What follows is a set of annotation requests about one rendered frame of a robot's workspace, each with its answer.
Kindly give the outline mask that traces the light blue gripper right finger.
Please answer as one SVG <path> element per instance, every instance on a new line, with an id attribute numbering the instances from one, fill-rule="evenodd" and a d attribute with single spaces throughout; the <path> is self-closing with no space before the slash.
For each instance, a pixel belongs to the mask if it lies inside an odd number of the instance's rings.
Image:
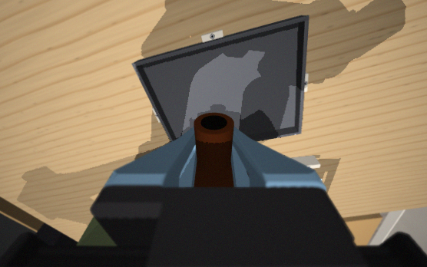
<path id="1" fill-rule="evenodd" d="M 252 140 L 235 127 L 231 166 L 234 187 L 315 186 L 326 191 L 314 169 Z"/>

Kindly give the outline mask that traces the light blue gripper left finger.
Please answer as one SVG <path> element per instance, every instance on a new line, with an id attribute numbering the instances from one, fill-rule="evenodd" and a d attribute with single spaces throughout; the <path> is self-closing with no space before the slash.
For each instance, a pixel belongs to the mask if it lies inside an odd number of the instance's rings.
<path id="1" fill-rule="evenodd" d="M 192 127 L 176 140 L 114 170 L 104 187 L 110 185 L 194 187 L 196 166 L 197 151 Z"/>

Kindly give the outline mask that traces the brown bottle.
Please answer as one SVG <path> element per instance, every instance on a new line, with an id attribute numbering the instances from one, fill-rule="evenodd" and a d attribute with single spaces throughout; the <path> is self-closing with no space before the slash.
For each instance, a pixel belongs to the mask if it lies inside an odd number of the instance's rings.
<path id="1" fill-rule="evenodd" d="M 197 166 L 194 187 L 234 187 L 231 166 L 234 121 L 207 113 L 194 121 Z"/>

